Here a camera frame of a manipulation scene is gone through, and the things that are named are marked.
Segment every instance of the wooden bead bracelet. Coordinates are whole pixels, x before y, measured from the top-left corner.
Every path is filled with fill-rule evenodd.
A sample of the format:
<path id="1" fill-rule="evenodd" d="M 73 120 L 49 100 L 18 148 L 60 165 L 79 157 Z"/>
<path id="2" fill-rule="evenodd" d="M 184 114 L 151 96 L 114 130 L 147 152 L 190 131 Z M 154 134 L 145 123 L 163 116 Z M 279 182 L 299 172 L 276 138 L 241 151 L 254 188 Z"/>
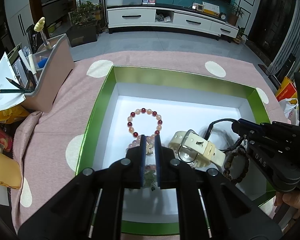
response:
<path id="1" fill-rule="evenodd" d="M 138 137 L 138 133 L 134 131 L 134 128 L 132 127 L 132 121 L 133 118 L 135 117 L 136 114 L 140 114 L 140 113 L 147 113 L 147 114 L 152 114 L 152 116 L 154 116 L 157 120 L 158 120 L 158 126 L 156 131 L 154 132 L 153 135 L 150 136 L 150 139 L 154 141 L 154 138 L 157 134 L 160 134 L 160 131 L 162 129 L 162 120 L 161 120 L 161 115 L 159 115 L 156 111 L 152 111 L 151 109 L 146 110 L 145 108 L 140 109 L 136 109 L 134 112 L 131 112 L 130 116 L 128 117 L 128 127 L 129 127 L 129 132 L 132 133 L 132 135 L 134 137 Z"/>
<path id="2" fill-rule="evenodd" d="M 243 156 L 245 158 L 245 165 L 243 168 L 243 171 L 241 172 L 241 174 L 239 175 L 239 177 L 237 177 L 236 179 L 232 179 L 231 175 L 230 175 L 230 168 L 232 165 L 232 161 L 234 159 L 234 157 L 236 156 Z M 246 150 L 244 147 L 239 147 L 237 152 L 231 153 L 227 159 L 227 162 L 224 164 L 224 168 L 225 170 L 223 171 L 223 175 L 230 180 L 234 185 L 237 183 L 240 183 L 246 176 L 248 170 L 249 170 L 249 158 L 246 156 Z"/>

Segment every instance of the dark planter box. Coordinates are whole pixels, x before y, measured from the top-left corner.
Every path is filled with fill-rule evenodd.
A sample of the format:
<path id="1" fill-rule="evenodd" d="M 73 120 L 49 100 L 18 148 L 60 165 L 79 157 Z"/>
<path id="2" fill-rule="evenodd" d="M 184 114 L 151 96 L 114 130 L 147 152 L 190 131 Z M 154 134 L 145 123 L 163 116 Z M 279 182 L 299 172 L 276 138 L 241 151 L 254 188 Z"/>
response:
<path id="1" fill-rule="evenodd" d="M 84 25 L 74 25 L 67 32 L 71 47 L 97 41 L 96 25 L 98 21 L 90 21 Z"/>

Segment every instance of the screw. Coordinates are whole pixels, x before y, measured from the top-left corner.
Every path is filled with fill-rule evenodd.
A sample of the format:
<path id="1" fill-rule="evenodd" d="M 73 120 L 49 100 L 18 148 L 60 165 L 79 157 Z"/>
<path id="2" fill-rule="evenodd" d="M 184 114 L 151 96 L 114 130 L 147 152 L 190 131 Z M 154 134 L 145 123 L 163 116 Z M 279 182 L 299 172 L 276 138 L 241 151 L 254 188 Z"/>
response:
<path id="1" fill-rule="evenodd" d="M 91 168 L 85 168 L 82 173 L 83 175 L 90 176 L 93 173 L 93 170 Z"/>
<path id="2" fill-rule="evenodd" d="M 208 169 L 208 174 L 211 176 L 216 176 L 218 175 L 218 171 L 215 168 L 210 168 Z"/>
<path id="3" fill-rule="evenodd" d="M 131 163 L 131 161 L 130 161 L 130 159 L 128 159 L 128 158 L 124 158 L 124 159 L 122 159 L 121 160 L 121 164 L 122 165 L 129 165 Z"/>
<path id="4" fill-rule="evenodd" d="M 170 164 L 171 164 L 172 166 L 178 166 L 178 165 L 180 164 L 180 160 L 178 160 L 178 159 L 172 159 L 172 160 L 170 161 Z"/>

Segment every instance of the wristwatch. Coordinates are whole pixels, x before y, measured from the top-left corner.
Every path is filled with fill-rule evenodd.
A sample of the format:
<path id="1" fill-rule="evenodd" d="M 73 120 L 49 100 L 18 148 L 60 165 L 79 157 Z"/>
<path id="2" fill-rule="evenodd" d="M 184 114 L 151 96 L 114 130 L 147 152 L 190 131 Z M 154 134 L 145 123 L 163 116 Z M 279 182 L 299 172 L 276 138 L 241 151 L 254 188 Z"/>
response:
<path id="1" fill-rule="evenodd" d="M 203 139 L 193 130 L 176 132 L 168 147 L 174 151 L 177 159 L 196 168 L 206 167 L 211 162 L 221 167 L 226 158 L 212 142 Z"/>

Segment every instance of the white watch strap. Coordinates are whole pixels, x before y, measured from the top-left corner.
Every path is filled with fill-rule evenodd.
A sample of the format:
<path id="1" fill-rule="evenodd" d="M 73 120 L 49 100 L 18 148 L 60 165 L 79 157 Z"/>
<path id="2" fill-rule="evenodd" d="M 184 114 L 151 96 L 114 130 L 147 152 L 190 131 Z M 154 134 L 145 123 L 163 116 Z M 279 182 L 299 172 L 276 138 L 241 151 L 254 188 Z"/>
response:
<path id="1" fill-rule="evenodd" d="M 223 165 L 226 155 L 218 150 L 212 142 L 206 141 L 193 131 L 188 133 L 188 137 L 185 139 L 183 145 L 181 146 L 182 141 L 184 140 L 184 137 L 187 133 L 188 132 L 185 131 L 176 132 L 168 147 L 174 151 L 178 151 L 180 148 L 180 152 L 187 153 L 192 150 L 191 153 L 197 154 L 197 157 L 194 160 L 197 167 L 206 167 L 210 165 L 211 162 L 218 166 Z"/>

